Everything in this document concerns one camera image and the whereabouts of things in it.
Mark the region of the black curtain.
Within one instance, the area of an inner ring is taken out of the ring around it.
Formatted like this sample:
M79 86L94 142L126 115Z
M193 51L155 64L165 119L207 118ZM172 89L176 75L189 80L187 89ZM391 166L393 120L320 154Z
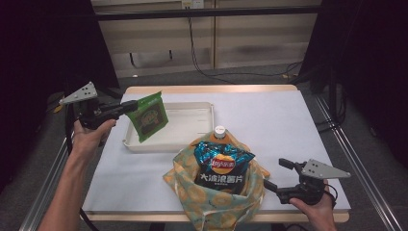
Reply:
M408 0L321 0L299 72L312 91L335 78L408 168Z
M26 155L49 95L89 81L118 86L90 0L0 0L0 192Z

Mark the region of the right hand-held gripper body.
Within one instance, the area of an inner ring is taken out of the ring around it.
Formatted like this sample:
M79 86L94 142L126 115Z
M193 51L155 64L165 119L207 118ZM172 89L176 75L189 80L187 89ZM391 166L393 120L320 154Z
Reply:
M314 159L303 163L294 163L293 169L299 175L299 183L294 187L277 189L276 195L282 204L288 204L290 199L295 197L308 205L315 205L319 203L325 192L324 180L351 176L347 171L331 167Z

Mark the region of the white plastic tray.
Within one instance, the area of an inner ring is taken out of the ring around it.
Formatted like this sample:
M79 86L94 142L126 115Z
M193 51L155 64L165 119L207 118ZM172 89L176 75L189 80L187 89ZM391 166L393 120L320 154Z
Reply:
M214 129L213 105L209 102L165 103L167 125L144 142L132 123L123 139L133 153L177 153Z

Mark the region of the black horizontal bar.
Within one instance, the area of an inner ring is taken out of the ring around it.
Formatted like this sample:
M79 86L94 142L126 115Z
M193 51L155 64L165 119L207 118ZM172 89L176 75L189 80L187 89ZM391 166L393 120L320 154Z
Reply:
M195 9L195 10L128 12L128 13L97 13L93 18L97 21L112 21L112 20L138 20L138 19L193 18L213 16L304 14L304 13L319 13L322 10L323 7L321 6Z

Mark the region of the blue potato chip bag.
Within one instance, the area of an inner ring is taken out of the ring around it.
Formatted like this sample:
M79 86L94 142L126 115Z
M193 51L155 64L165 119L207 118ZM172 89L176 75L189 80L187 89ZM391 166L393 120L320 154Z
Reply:
M194 183L209 189L240 194L249 162L255 155L232 144L200 141L193 155L200 167Z

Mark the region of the green snack packet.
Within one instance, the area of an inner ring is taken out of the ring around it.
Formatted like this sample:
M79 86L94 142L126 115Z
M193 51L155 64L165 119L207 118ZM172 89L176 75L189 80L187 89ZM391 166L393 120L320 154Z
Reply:
M139 99L138 108L126 115L138 133L139 142L146 141L168 123L160 91Z

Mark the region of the white wall outlet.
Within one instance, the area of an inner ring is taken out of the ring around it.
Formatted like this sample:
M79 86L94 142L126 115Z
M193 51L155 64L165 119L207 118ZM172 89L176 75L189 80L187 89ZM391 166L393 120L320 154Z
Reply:
M204 8L204 0L181 0L181 3L184 10Z

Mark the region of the person's left hand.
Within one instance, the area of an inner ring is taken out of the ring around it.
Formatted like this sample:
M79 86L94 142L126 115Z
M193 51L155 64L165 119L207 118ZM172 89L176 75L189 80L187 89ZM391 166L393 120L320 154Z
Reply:
M73 156L90 159L96 152L101 142L107 140L116 121L109 119L103 122L95 130L84 128L79 120L74 122L73 147L71 154Z

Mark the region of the person's right hand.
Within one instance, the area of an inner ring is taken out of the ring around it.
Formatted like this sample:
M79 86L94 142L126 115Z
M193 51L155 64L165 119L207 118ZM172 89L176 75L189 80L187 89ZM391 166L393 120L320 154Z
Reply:
M325 192L319 203L308 205L298 198L291 198L290 203L306 215L315 231L337 231L333 215L333 200L324 180Z

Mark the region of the aluminium floor rail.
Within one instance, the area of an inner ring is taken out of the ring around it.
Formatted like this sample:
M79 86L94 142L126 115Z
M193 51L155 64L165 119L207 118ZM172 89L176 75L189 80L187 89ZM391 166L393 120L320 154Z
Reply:
M37 231L41 218L52 200L71 147L70 133L65 133L62 145L47 176L18 231Z
M323 116L329 120L329 128L334 133L337 142L339 143L343 153L347 157L351 164L356 176L358 177L364 191L370 199L371 204L374 207L377 215L381 218L388 231L403 231L403 226L398 221L392 207L386 201L383 194L378 190L377 186L373 182L365 166L360 160L357 152L346 136L343 128L340 125L336 125L333 116L329 113L329 106L322 96L316 96L317 104L323 114Z

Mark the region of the orange bottle with white cap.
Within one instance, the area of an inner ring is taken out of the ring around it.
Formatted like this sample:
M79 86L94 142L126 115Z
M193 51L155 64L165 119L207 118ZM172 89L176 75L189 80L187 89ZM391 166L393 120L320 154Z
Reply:
M217 126L210 134L209 139L211 142L216 143L230 143L231 139L227 134L227 130L224 126Z

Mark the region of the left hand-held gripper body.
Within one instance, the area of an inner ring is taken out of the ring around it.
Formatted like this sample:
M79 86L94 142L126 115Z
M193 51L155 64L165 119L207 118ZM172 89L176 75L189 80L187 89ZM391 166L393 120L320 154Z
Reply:
M124 114L119 103L101 104L93 82L88 82L78 90L60 100L61 105L76 105L77 118L83 127L96 130L102 123L110 119L119 119Z

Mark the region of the fruit print cloth bag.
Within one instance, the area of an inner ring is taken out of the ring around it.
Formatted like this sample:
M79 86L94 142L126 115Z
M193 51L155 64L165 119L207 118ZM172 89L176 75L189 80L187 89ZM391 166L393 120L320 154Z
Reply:
M164 180L178 196L197 231L234 231L238 223L253 219L259 210L268 173L254 159L243 174L223 168L203 173L194 151L205 141L223 144L228 150L249 150L228 131L221 138L210 132L173 158L173 169L164 175Z

